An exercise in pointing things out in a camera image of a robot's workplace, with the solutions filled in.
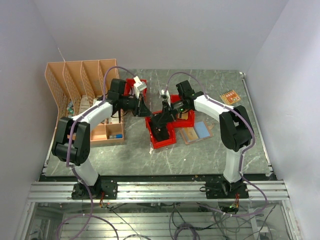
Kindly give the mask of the gold cards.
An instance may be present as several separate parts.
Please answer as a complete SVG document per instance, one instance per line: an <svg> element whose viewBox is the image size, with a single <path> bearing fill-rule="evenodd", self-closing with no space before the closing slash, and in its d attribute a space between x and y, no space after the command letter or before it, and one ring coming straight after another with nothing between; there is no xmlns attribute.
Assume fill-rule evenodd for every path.
<svg viewBox="0 0 320 240"><path fill-rule="evenodd" d="M189 119L189 112L181 112L177 115L178 120L187 121Z"/></svg>

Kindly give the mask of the gold VIP card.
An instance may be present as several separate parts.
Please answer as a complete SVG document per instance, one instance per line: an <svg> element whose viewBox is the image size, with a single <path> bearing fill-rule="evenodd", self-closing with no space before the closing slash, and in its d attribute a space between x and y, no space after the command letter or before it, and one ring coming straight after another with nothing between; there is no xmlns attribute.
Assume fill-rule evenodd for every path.
<svg viewBox="0 0 320 240"><path fill-rule="evenodd" d="M185 137L188 142L196 141L199 139L199 137L193 127L185 127L183 130L184 130Z"/></svg>

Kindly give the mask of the brown leather card holder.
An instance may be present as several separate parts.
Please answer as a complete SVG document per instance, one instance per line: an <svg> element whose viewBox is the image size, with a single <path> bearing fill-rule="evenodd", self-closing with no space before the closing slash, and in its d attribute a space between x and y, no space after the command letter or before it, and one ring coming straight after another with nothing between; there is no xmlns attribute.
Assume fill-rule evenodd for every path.
<svg viewBox="0 0 320 240"><path fill-rule="evenodd" d="M190 144L199 142L201 140L211 138L213 136L212 129L214 128L214 126L215 125L213 123L207 124L207 122L205 122L205 121L196 122L194 124L194 127L191 127L191 128L194 128L195 132L198 135L198 139L195 141L187 141L186 135L184 132L185 127L180 128L179 132L180 132L185 144L190 145Z"/></svg>

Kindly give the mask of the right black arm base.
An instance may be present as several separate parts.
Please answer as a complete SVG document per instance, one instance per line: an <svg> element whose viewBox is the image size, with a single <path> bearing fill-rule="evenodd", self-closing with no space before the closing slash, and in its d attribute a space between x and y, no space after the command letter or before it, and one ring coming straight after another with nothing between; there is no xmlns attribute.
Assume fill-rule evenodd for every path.
<svg viewBox="0 0 320 240"><path fill-rule="evenodd" d="M239 180L229 183L226 180L206 182L200 187L200 192L205 193L207 199L247 199L249 198L247 185Z"/></svg>

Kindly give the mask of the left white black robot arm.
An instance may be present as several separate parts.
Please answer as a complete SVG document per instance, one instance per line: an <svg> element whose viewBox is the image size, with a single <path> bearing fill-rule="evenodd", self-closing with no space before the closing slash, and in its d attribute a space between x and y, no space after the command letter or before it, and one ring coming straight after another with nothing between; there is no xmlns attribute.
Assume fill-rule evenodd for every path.
<svg viewBox="0 0 320 240"><path fill-rule="evenodd" d="M125 95L127 82L114 78L110 89L83 113L73 117L61 117L58 120L51 152L70 168L77 178L71 197L74 200L96 199L107 194L116 197L116 188L107 189L101 176L94 170L89 154L91 132L102 121L112 117L120 110L132 111L135 117L150 117L151 111L145 104L145 82L137 76L133 78L133 95Z"/></svg>

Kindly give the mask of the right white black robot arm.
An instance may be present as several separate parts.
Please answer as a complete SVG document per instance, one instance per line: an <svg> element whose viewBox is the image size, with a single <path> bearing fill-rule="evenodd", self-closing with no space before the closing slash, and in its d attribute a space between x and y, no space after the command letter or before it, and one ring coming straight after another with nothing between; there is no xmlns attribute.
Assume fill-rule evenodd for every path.
<svg viewBox="0 0 320 240"><path fill-rule="evenodd" d="M147 120L152 140L157 143L168 141L172 134L169 128L177 120L178 114L193 110L206 114L219 122L220 139L226 147L226 162L222 180L207 183L204 187L208 198L224 196L236 197L246 189L243 176L245 152L255 144L255 136L247 110L216 101L204 92L195 92L188 80L176 85L179 100L170 102L166 96L161 112Z"/></svg>

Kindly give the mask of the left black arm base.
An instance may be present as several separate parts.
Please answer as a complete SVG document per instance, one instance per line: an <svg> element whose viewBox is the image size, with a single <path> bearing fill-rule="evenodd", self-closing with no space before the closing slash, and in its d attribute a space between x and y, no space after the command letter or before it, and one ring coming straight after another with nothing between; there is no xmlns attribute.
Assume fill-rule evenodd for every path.
<svg viewBox="0 0 320 240"><path fill-rule="evenodd" d="M115 200L118 194L118 184L111 178L97 178L93 186L88 186L93 199ZM84 184L80 181L73 186L71 193L73 200L89 200L89 192Z"/></svg>

